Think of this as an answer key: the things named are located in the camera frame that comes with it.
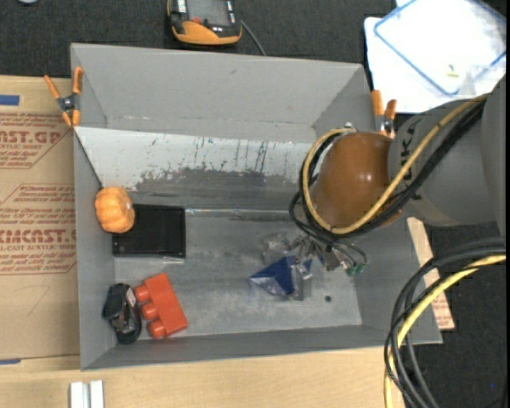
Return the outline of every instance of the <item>gray bin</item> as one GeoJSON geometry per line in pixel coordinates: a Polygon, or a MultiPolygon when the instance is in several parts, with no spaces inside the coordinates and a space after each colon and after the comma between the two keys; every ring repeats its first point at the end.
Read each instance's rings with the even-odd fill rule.
{"type": "MultiPolygon", "coordinates": [[[[74,143],[82,369],[383,345],[419,268],[404,218],[356,241],[369,264],[353,279],[315,261],[303,301],[248,281],[269,240],[300,234],[287,206],[315,139],[347,122],[373,129],[361,65],[86,44],[72,44],[71,65],[84,70],[74,143]],[[186,258],[115,258],[94,214],[101,185],[184,207],[186,258]],[[188,328],[117,344],[101,317],[108,287],[161,272],[188,328]]],[[[432,311],[414,337],[440,340],[432,311]]]]}

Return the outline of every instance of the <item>black floor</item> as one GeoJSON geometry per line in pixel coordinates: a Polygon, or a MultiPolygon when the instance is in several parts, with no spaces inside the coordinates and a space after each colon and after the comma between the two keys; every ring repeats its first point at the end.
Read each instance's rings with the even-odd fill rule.
{"type": "MultiPolygon", "coordinates": [[[[166,0],[0,0],[0,74],[70,76],[71,43],[175,48],[164,28],[166,0]]],[[[507,0],[484,0],[507,15],[507,0]]],[[[239,15],[268,56],[361,63],[363,21],[394,0],[235,0],[239,15]]],[[[261,54],[246,35],[239,54],[261,54]]],[[[428,229],[438,255],[494,224],[428,229]]],[[[442,407],[498,407],[507,373],[507,295],[503,267],[480,270],[447,292],[456,329],[445,343],[418,349],[429,387],[442,407]]]]}

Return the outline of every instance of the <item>black square object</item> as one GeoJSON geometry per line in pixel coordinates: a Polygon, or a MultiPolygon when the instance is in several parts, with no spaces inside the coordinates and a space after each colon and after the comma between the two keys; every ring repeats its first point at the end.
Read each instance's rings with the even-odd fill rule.
{"type": "Polygon", "coordinates": [[[185,210],[133,204],[134,226],[112,236],[116,257],[185,257],[185,210]]]}

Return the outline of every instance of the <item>red lego brick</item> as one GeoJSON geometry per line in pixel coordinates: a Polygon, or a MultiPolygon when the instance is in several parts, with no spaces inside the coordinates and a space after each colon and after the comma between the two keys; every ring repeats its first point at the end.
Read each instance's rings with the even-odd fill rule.
{"type": "Polygon", "coordinates": [[[139,311],[149,323],[147,329],[153,338],[167,337],[187,327],[187,319],[166,274],[148,278],[134,288],[140,304],[139,311]]]}

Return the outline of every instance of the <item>small pumpkin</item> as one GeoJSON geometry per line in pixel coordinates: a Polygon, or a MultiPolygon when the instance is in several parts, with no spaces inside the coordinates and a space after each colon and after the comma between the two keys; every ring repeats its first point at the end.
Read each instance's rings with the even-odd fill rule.
{"type": "Polygon", "coordinates": [[[133,202],[127,191],[120,186],[108,186],[99,190],[94,198],[96,218],[109,233],[125,233],[134,225],[133,202]]]}

